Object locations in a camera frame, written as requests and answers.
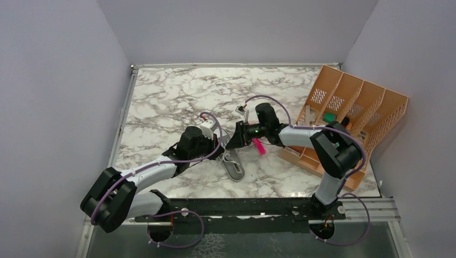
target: marble surface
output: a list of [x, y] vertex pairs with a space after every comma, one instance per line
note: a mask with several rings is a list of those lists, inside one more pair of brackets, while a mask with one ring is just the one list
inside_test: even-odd
[[[116, 167], [127, 169], [156, 159], [179, 141], [189, 125], [200, 123], [197, 115], [212, 112], [229, 134], [239, 115], [234, 108], [250, 96], [270, 95], [281, 101], [296, 118], [318, 75], [320, 67], [292, 68], [143, 68], [139, 70]], [[257, 120], [254, 108], [265, 99], [254, 99], [247, 108]], [[274, 105], [278, 118], [286, 115]], [[238, 150], [245, 177], [231, 181], [218, 161], [203, 161], [178, 177], [161, 181], [147, 190], [158, 189], [172, 198], [309, 197], [320, 178], [277, 156], [279, 147], [265, 145], [260, 156], [254, 145]], [[354, 192], [379, 196], [372, 169]]]

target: white wall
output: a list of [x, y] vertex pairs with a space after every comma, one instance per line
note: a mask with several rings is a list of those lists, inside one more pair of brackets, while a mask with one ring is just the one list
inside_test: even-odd
[[416, 258], [456, 252], [455, 13], [452, 0], [380, 0], [343, 65], [410, 96], [372, 159]]
[[73, 257], [130, 75], [95, 0], [0, 4], [0, 257]]
[[343, 62], [377, 0], [98, 0], [134, 64]]

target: purple cable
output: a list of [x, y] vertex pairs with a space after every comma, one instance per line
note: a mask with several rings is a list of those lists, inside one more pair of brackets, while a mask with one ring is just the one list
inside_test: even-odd
[[[201, 117], [202, 115], [204, 114], [207, 114], [208, 116], [212, 117], [220, 131], [220, 135], [223, 135], [223, 132], [222, 132], [222, 127], [220, 126], [220, 123], [218, 122], [217, 118], [211, 114], [211, 113], [208, 113], [208, 112], [201, 112], [199, 114], [199, 117]], [[207, 156], [204, 156], [204, 157], [201, 157], [201, 158], [198, 158], [198, 159], [194, 159], [194, 160], [170, 160], [170, 161], [163, 161], [163, 162], [160, 162], [160, 164], [176, 164], [176, 163], [191, 163], [191, 162], [198, 162], [198, 161], [202, 161], [202, 160], [205, 160], [207, 158], [209, 158], [210, 156], [214, 155], [216, 151], [218, 151], [218, 149], [220, 148], [220, 144], [221, 144], [221, 141], [218, 142], [217, 144], [217, 147], [211, 152], [209, 153]], [[155, 162], [155, 163], [152, 163], [152, 164], [149, 164], [147, 166], [144, 166], [144, 167], [141, 167], [139, 168], [138, 170], [136, 170], [135, 172], [136, 173], [139, 173], [141, 171], [144, 171], [148, 168], [152, 168], [152, 167], [155, 167], [157, 166], [159, 163], [158, 162]], [[106, 193], [103, 195], [103, 197], [100, 199], [100, 201], [98, 202], [97, 206], [95, 207], [94, 211], [92, 212], [92, 216], [90, 216], [90, 223], [92, 225], [97, 225], [96, 222], [95, 222], [95, 218], [98, 214], [98, 211], [99, 211], [99, 208], [101, 207], [101, 205], [103, 204], [103, 202], [107, 199], [108, 195], [114, 191], [114, 189], [125, 179], [129, 178], [130, 176], [133, 175], [133, 172], [130, 172], [128, 174], [126, 174], [125, 176], [121, 177], [119, 180], [117, 180], [117, 182], [115, 182], [107, 191]]]
[[151, 217], [152, 218], [160, 218], [160, 217], [164, 217], [164, 216], [168, 216], [168, 215], [173, 215], [173, 214], [176, 214], [176, 213], [183, 213], [183, 212], [188, 212], [188, 213], [191, 213], [193, 215], [195, 215], [199, 221], [201, 222], [201, 234], [199, 234], [199, 237], [198, 239], [196, 239], [193, 243], [190, 243], [188, 245], [185, 245], [185, 246], [173, 246], [173, 245], [168, 245], [166, 243], [161, 243], [161, 242], [155, 242], [154, 240], [152, 240], [151, 238], [151, 234], [150, 234], [150, 231], [149, 229], [147, 229], [147, 235], [149, 237], [149, 240], [150, 242], [149, 243], [154, 243], [156, 244], [158, 247], [160, 246], [164, 246], [164, 247], [170, 247], [170, 248], [176, 248], [176, 249], [184, 249], [184, 248], [189, 248], [189, 247], [192, 247], [194, 245], [196, 245], [197, 243], [199, 243], [201, 241], [201, 239], [203, 239], [203, 235], [204, 235], [204, 222], [203, 222], [203, 219], [201, 218], [201, 216], [194, 212], [194, 211], [172, 211], [172, 212], [168, 212], [168, 213], [163, 213], [163, 214], [160, 214], [160, 215], [152, 215]]
[[310, 232], [312, 232], [313, 235], [315, 235], [317, 240], [319, 240], [321, 242], [324, 242], [324, 243], [328, 243], [328, 244], [333, 245], [333, 246], [353, 246], [353, 245], [356, 245], [357, 243], [361, 242], [362, 240], [364, 240], [364, 238], [366, 238], [367, 234], [369, 233], [369, 230], [371, 230], [371, 216], [369, 215], [369, 210], [367, 209], [366, 204], [361, 200], [361, 198], [359, 198], [358, 196], [352, 194], [351, 192], [343, 194], [340, 197], [340, 199], [343, 199], [347, 195], [351, 195], [351, 196], [355, 197], [364, 206], [364, 209], [366, 210], [366, 215], [367, 215], [367, 229], [366, 229], [366, 231], [364, 232], [364, 234], [358, 240], [356, 240], [354, 242], [351, 242], [351, 243], [337, 243], [337, 242], [332, 242], [332, 241], [327, 241], [327, 240], [325, 241], [324, 239], [321, 239], [321, 238], [317, 237], [313, 231], [310, 231]]
[[358, 148], [361, 150], [361, 155], [362, 155], [362, 161], [361, 161], [361, 164], [353, 169], [350, 173], [348, 173], [347, 175], [345, 175], [344, 177], [344, 181], [343, 183], [340, 185], [339, 189], [337, 190], [337, 194], [339, 194], [341, 191], [342, 191], [342, 188], [344, 187], [344, 184], [345, 182], [347, 181], [347, 178], [349, 178], [351, 175], [355, 174], [356, 172], [358, 172], [359, 170], [361, 170], [361, 168], [364, 167], [364, 165], [366, 164], [366, 160], [367, 160], [367, 155], [366, 155], [366, 151], [364, 150], [364, 148], [359, 144], [358, 140], [347, 134], [347, 133], [344, 133], [342, 131], [339, 131], [337, 129], [334, 129], [334, 128], [330, 128], [330, 127], [326, 127], [326, 126], [296, 126], [296, 125], [293, 125], [291, 123], [291, 116], [290, 116], [290, 113], [288, 113], [288, 110], [287, 108], [282, 104], [280, 103], [277, 99], [273, 98], [273, 97], [270, 97], [270, 96], [267, 96], [267, 95], [255, 95], [253, 97], [250, 97], [248, 98], [245, 103], [249, 102], [250, 100], [254, 99], [254, 98], [268, 98], [272, 101], [274, 101], [275, 103], [277, 103], [280, 107], [283, 108], [283, 110], [285, 111], [285, 113], [287, 114], [287, 117], [288, 117], [288, 125], [293, 128], [293, 129], [303, 129], [303, 130], [315, 130], [315, 129], [321, 129], [321, 130], [328, 130], [328, 131], [332, 131], [332, 132], [336, 132], [336, 133], [339, 133], [339, 134], [342, 134], [343, 136], [345, 137], [348, 137], [350, 140], [352, 140], [356, 145], [358, 145]]

